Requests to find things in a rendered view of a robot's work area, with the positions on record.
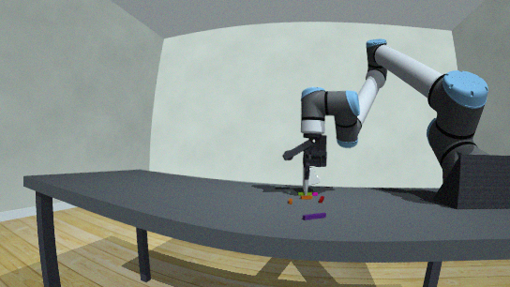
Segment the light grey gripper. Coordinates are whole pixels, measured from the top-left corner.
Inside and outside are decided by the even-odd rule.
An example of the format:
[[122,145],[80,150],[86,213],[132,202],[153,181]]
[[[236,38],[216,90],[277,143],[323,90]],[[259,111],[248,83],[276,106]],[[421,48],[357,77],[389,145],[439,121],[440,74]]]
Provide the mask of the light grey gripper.
[[[309,137],[307,137],[309,136]],[[312,136],[312,137],[310,137]],[[303,172],[305,170],[305,177],[303,176],[303,191],[308,195],[308,186],[320,183],[321,179],[315,175],[315,170],[309,166],[325,167],[327,161],[326,152],[326,138],[327,135],[317,133],[304,133],[303,138],[309,138],[312,146],[304,150],[303,154]],[[315,140],[315,143],[313,140]],[[317,141],[317,142],[316,142]],[[310,152],[313,151],[313,152]],[[317,157],[312,157],[317,156]]]

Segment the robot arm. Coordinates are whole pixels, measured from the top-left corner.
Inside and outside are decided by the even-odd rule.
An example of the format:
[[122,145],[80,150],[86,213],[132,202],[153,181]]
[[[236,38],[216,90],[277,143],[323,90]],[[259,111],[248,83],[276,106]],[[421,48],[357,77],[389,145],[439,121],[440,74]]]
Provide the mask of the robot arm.
[[488,96],[488,85],[482,78],[458,70],[441,74],[390,48],[385,39],[372,39],[366,45],[367,81],[358,95],[355,91],[325,91],[321,87],[302,91],[301,133],[324,134],[325,116],[333,115],[338,145],[356,146],[358,134],[389,70],[425,96],[428,105],[437,112],[437,118],[427,127],[427,139],[442,167],[442,182],[460,154],[489,155],[473,141]]

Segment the purple rod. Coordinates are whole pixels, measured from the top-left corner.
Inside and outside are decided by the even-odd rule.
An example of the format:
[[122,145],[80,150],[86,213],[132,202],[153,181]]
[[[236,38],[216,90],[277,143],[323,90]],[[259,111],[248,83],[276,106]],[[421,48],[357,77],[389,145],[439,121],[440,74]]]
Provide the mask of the purple rod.
[[318,214],[303,215],[303,220],[321,219],[321,218],[326,218],[326,214],[325,213],[318,213]]

